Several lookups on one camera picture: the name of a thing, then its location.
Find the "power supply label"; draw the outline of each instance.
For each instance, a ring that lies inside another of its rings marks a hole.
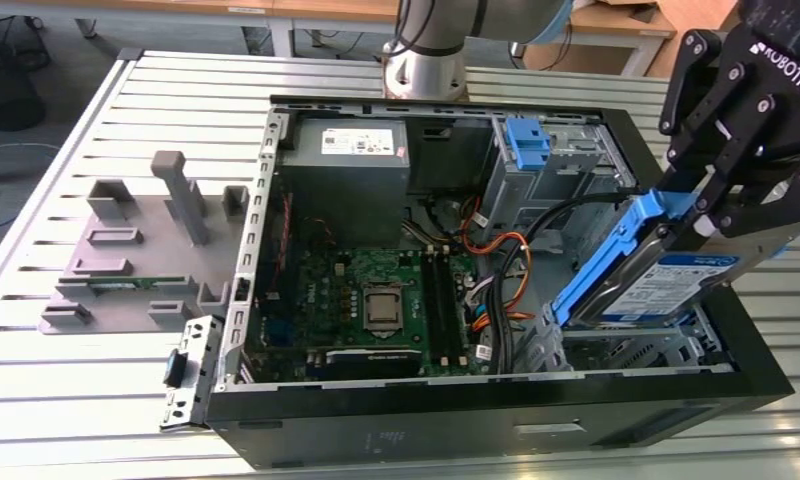
[[[393,155],[395,137],[389,129],[329,128],[323,131],[324,155]]]
[[[604,320],[630,322],[668,315],[699,292],[703,280],[730,270],[739,259],[731,255],[667,255],[604,310]]]

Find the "robotiq logo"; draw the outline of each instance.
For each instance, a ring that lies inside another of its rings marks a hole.
[[[783,72],[783,74],[788,77],[791,82],[800,89],[800,66],[798,63],[790,59],[786,55],[775,51],[771,47],[768,47],[764,43],[756,42],[750,47],[750,53],[754,55],[764,55],[771,63],[776,65],[776,68]]]

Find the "motherboard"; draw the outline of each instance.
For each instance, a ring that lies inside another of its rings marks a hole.
[[[295,308],[263,320],[261,381],[476,373],[461,309],[476,278],[468,255],[323,251],[296,269]]]

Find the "expansion slot bracket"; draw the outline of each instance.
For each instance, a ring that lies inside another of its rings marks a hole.
[[[160,430],[201,430],[219,348],[223,343],[223,322],[213,316],[187,322],[181,343],[172,351],[164,383],[168,385],[165,413]]]

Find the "green motherboard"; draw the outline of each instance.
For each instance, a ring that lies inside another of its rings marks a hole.
[[[425,278],[439,260],[440,298],[455,303],[448,310],[439,310],[433,280]],[[476,373],[461,309],[468,277],[475,277],[473,259],[460,253],[352,249],[303,255],[291,318],[264,320],[267,353],[275,357],[264,362],[273,365],[271,380],[319,379],[321,356],[356,349],[420,352],[419,376]],[[435,321],[445,323],[443,330],[433,330]],[[441,331],[453,335],[451,359],[447,347],[432,350],[444,344]]]

